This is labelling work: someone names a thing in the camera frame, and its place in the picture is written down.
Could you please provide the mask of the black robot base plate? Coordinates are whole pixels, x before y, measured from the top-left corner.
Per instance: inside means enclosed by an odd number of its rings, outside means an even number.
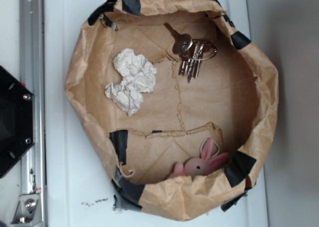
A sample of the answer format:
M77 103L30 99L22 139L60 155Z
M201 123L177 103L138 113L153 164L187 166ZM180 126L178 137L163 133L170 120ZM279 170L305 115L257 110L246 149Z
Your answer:
M34 145L33 98L3 67L0 68L0 177L3 178Z

